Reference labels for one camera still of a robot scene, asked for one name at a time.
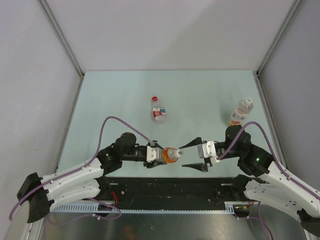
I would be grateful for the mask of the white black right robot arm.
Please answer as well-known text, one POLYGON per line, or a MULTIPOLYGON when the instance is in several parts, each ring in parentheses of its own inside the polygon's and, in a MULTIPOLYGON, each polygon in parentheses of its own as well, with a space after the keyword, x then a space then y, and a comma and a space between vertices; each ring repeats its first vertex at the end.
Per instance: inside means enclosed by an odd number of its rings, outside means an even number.
POLYGON ((198 156, 204 163, 188 164, 189 168, 207 172, 213 163, 237 158, 237 166, 244 173, 239 174, 230 188, 231 196, 242 201, 255 200, 273 207, 300 223, 302 228, 314 236, 320 235, 320 192, 295 176, 277 159, 274 150, 269 151, 253 144, 251 135, 245 131, 249 125, 229 126, 225 140, 203 141, 193 139, 184 148, 197 147, 198 156))

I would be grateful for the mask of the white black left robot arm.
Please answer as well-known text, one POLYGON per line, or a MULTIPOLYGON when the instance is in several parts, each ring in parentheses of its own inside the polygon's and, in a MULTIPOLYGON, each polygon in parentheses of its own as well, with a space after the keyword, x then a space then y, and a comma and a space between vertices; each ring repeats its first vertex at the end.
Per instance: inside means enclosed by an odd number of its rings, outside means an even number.
POLYGON ((91 160, 60 173, 29 174, 17 192, 19 204, 29 205, 26 222, 37 222, 55 208, 77 200, 107 199, 111 188, 106 175, 120 169, 124 161, 142 162, 146 168, 160 165, 163 148, 157 141, 147 145, 136 141, 133 133, 125 132, 91 160))

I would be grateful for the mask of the red bottle cap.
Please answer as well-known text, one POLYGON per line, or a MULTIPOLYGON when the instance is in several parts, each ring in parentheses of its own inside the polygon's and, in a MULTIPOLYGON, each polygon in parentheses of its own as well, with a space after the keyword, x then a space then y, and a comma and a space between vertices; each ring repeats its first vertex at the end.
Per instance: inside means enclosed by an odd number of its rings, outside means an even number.
POLYGON ((153 102, 157 102, 158 101, 158 97, 157 96, 153 96, 151 99, 153 102))

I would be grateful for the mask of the aluminium frame post right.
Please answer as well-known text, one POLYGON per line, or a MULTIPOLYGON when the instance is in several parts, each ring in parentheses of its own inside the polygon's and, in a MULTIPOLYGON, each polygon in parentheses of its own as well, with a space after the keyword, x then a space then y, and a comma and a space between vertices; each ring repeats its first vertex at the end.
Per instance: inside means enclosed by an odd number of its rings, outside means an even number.
POLYGON ((259 67, 255 71, 257 76, 260 76, 269 64, 270 60, 272 59, 273 55, 275 54, 276 50, 281 44, 283 38, 285 37, 287 31, 289 30, 291 24, 293 23, 295 17, 299 13, 304 3, 304 0, 294 0, 292 2, 287 14, 284 17, 284 20, 282 21, 277 33, 275 34, 271 42, 271 45, 269 46, 266 54, 264 55, 259 67))

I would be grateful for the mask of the large white bottle cap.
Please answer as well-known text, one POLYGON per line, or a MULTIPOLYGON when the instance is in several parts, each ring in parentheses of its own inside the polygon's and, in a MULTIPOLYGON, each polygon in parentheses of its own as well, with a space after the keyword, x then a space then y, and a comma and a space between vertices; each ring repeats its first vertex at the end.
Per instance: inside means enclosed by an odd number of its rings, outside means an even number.
POLYGON ((248 97, 248 98, 245 99, 245 104, 246 104, 246 105, 250 105, 250 104, 252 104, 252 103, 253 103, 253 101, 252 101, 252 99, 251 99, 250 97, 248 97))

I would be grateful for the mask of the aluminium frame post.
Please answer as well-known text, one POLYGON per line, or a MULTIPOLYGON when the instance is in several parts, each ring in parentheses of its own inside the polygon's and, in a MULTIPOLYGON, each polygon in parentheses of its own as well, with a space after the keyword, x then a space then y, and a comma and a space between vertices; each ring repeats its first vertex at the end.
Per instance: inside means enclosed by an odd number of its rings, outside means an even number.
POLYGON ((283 38, 285 37, 287 31, 289 30, 291 24, 293 23, 295 17, 299 13, 304 3, 304 0, 294 0, 292 2, 287 14, 284 17, 284 20, 282 21, 277 33, 275 34, 271 42, 271 45, 269 46, 266 54, 264 55, 259 67, 255 71, 257 76, 260 76, 269 64, 270 60, 272 59, 273 55, 275 54, 276 50, 281 44, 283 38))
POLYGON ((76 56, 70 47, 49 3, 47 0, 37 0, 44 16, 46 17, 49 25, 51 26, 54 34, 56 35, 62 49, 64 50, 65 54, 67 55, 71 65, 73 66, 74 70, 76 71, 77 75, 82 79, 84 76, 84 72, 82 71, 76 56))

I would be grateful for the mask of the white green fruit tea bottle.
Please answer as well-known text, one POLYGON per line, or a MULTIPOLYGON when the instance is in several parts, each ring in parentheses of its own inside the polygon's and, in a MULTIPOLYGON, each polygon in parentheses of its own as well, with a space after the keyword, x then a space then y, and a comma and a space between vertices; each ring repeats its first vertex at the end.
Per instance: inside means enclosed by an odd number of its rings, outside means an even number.
POLYGON ((237 103, 234 111, 232 112, 228 120, 228 123, 227 123, 228 126, 238 126, 238 125, 242 126, 246 122, 249 114, 254 108, 254 105, 253 105, 253 102, 252 104, 247 105, 245 103, 245 99, 241 99, 237 103))

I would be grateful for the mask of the orange label tea bottle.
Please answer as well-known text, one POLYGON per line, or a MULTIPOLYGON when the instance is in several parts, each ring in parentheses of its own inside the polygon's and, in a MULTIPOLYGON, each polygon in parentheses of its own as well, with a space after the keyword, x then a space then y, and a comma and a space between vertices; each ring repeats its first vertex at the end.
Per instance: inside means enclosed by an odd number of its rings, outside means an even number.
POLYGON ((162 157, 163 157, 163 162, 166 164, 173 164, 175 162, 177 162, 180 158, 177 158, 175 156, 175 150, 177 150, 177 148, 172 148, 172 147, 166 147, 163 149, 162 152, 162 157))

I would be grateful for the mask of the aluminium frame post left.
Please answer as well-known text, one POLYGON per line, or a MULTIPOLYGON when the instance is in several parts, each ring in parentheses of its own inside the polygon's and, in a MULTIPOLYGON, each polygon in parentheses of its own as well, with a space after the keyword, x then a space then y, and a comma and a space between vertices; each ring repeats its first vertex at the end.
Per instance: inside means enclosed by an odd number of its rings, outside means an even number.
POLYGON ((84 72, 82 71, 76 56, 70 47, 49 3, 47 0, 37 0, 44 16, 46 17, 49 25, 51 26, 54 34, 56 35, 62 49, 64 50, 65 54, 67 55, 71 65, 73 66, 74 70, 76 71, 77 75, 82 79, 84 76, 84 72))

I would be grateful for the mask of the small white bottle cap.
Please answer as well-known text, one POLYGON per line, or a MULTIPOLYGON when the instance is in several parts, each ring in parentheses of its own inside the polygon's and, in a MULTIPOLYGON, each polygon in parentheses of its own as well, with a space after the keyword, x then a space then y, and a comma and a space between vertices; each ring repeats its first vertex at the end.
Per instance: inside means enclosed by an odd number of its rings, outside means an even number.
POLYGON ((181 149, 176 149, 174 155, 176 158, 180 158, 183 155, 183 151, 181 149))

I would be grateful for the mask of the clear red label water bottle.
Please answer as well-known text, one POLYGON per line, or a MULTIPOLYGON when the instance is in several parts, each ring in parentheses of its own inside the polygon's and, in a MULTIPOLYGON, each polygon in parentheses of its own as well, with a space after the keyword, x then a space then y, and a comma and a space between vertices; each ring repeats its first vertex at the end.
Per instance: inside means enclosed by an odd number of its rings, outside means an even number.
POLYGON ((163 103, 159 100, 159 98, 158 101, 151 100, 151 108, 153 119, 158 123, 164 123, 167 119, 167 113, 163 103))

